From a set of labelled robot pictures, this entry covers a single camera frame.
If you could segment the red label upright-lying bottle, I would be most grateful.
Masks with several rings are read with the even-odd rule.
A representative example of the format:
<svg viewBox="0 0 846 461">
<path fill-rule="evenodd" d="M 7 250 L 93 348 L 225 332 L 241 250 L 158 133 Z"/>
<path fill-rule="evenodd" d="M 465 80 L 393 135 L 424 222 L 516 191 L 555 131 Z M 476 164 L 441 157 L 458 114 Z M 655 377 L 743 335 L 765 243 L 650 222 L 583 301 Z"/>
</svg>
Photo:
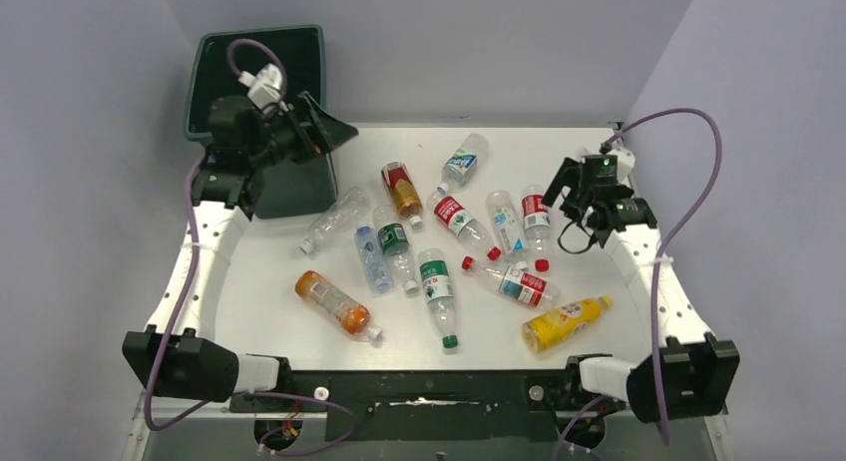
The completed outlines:
<svg viewBox="0 0 846 461">
<path fill-rule="evenodd" d="M 528 185 L 521 193 L 524 233 L 534 260 L 535 270 L 547 272 L 550 269 L 549 242 L 552 236 L 552 221 L 549 208 L 543 204 L 544 190 L 540 185 Z"/>
</svg>

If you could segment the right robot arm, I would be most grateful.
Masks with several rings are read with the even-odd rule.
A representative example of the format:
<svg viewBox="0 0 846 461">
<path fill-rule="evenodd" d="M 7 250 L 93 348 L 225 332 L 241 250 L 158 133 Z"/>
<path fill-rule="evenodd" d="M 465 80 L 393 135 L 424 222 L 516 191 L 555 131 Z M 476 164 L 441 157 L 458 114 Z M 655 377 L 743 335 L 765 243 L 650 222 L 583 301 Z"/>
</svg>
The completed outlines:
<svg viewBox="0 0 846 461">
<path fill-rule="evenodd" d="M 561 381 L 565 401 L 584 408 L 601 394 L 624 402 L 644 423 L 721 413 L 739 351 L 694 309 L 662 249 L 650 206 L 619 180 L 617 156 L 564 159 L 542 202 L 557 206 L 590 245 L 607 252 L 650 329 L 650 352 L 640 363 L 605 353 L 571 357 L 573 373 Z"/>
</svg>

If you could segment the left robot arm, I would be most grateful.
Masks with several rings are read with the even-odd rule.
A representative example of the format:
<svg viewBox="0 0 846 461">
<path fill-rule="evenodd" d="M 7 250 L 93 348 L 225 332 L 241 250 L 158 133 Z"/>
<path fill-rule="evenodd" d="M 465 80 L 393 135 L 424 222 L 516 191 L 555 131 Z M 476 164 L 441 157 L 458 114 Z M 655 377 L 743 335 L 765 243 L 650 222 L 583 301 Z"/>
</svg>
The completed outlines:
<svg viewBox="0 0 846 461">
<path fill-rule="evenodd" d="M 306 92 L 262 107 L 246 96 L 220 98 L 211 104 L 209 129 L 205 153 L 189 172 L 188 223 L 169 283 L 144 328 L 128 332 L 122 346 L 147 403 L 156 397 L 223 402 L 283 385 L 286 359 L 215 342 L 222 288 L 264 191 L 265 171 L 323 158 L 358 135 Z"/>
</svg>

